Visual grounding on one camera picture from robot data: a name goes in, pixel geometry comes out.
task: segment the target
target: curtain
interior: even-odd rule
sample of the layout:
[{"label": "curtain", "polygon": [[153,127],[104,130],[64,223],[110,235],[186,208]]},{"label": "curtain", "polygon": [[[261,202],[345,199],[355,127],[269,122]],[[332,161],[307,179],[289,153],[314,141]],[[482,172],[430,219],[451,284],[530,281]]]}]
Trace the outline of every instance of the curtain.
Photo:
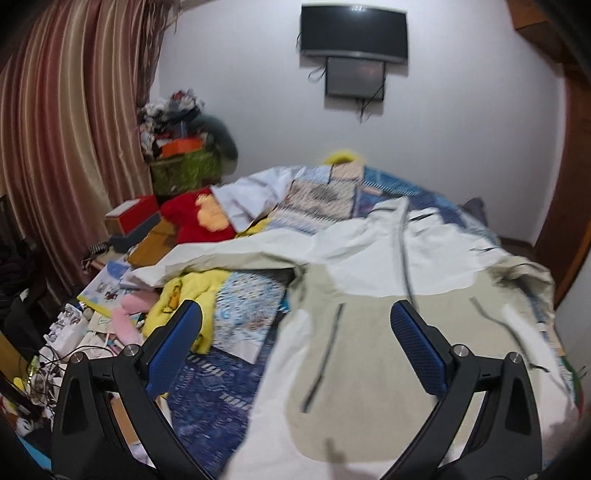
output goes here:
[{"label": "curtain", "polygon": [[107,239],[105,213],[151,192],[136,105],[140,59],[160,50],[140,54],[160,3],[56,1],[0,73],[0,176],[65,288],[88,281],[80,260]]}]

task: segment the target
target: white wall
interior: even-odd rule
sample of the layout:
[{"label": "white wall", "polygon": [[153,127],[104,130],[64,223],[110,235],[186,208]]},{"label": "white wall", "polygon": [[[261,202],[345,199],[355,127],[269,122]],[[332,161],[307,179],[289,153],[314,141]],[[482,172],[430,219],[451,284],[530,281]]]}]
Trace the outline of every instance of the white wall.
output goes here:
[{"label": "white wall", "polygon": [[482,196],[495,232],[535,240],[561,156],[563,84],[505,1],[376,1],[408,12],[410,60],[389,68],[385,102],[362,125],[354,102],[307,81],[301,3],[215,0],[165,35],[160,93],[192,87],[227,123],[240,152],[231,179],[351,148],[454,202]]},{"label": "white wall", "polygon": [[582,384],[591,398],[591,255],[556,311],[556,330],[572,366],[589,371]]}]

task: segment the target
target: red cloth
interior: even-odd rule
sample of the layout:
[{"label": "red cloth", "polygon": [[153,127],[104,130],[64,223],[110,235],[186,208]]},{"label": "red cloth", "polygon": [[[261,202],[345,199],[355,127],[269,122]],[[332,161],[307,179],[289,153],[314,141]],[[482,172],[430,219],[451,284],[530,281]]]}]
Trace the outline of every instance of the red cloth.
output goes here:
[{"label": "red cloth", "polygon": [[162,216],[178,227],[177,243],[222,242],[236,236],[236,231],[229,222],[227,228],[217,232],[211,232],[199,224],[197,213],[201,207],[195,205],[195,201],[200,195],[211,194],[212,191],[205,187],[197,192],[182,193],[160,207]]}]

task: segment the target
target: screw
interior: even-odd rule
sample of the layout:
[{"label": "screw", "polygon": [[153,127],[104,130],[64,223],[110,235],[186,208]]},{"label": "screw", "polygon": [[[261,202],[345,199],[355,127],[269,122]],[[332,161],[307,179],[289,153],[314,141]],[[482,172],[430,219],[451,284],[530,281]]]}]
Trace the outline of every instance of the screw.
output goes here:
[{"label": "screw", "polygon": [[509,360],[511,360],[514,364],[520,364],[523,361],[523,357],[517,352],[511,352],[509,354]]},{"label": "screw", "polygon": [[134,356],[138,352],[139,352],[139,345],[136,345],[135,343],[132,343],[123,349],[123,354],[125,356]]},{"label": "screw", "polygon": [[77,364],[79,362],[82,362],[82,359],[85,356],[86,354],[84,352],[74,352],[70,357],[70,362],[72,362],[73,364]]},{"label": "screw", "polygon": [[456,345],[453,348],[453,352],[457,356],[468,356],[468,354],[470,353],[470,349],[466,345]]}]

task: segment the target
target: white fabric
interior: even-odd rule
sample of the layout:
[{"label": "white fabric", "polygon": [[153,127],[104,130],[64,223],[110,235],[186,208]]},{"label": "white fabric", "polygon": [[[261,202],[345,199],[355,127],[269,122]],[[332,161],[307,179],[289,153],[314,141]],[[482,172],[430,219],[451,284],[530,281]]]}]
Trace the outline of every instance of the white fabric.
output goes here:
[{"label": "white fabric", "polygon": [[[252,237],[218,244],[184,244],[175,247],[153,267],[136,270],[135,275],[152,286],[162,285],[182,271],[210,268],[260,268],[261,258],[289,261],[295,265],[323,264],[335,285],[343,292],[364,296],[405,295],[401,251],[401,219],[408,199],[394,199],[376,205],[367,219],[340,222],[314,236],[287,229],[271,230]],[[404,229],[411,284],[417,295],[445,293],[474,283],[476,273],[508,255],[488,240],[443,223],[432,210],[410,212]],[[300,310],[278,335],[249,419],[246,439],[225,469],[226,480],[275,480],[308,478],[329,480],[379,478],[388,463],[329,465],[304,457],[293,444],[285,419],[285,403],[306,354],[310,319]],[[554,374],[536,372],[540,377],[536,400],[543,438],[551,439],[557,424],[565,424],[576,409],[557,374],[558,365],[550,346],[514,309],[503,310],[506,322],[520,337],[532,360]],[[544,448],[552,458],[556,449]]]},{"label": "white fabric", "polygon": [[273,167],[211,189],[234,230],[240,233],[273,210],[289,193],[291,182],[305,170],[305,167]]}]

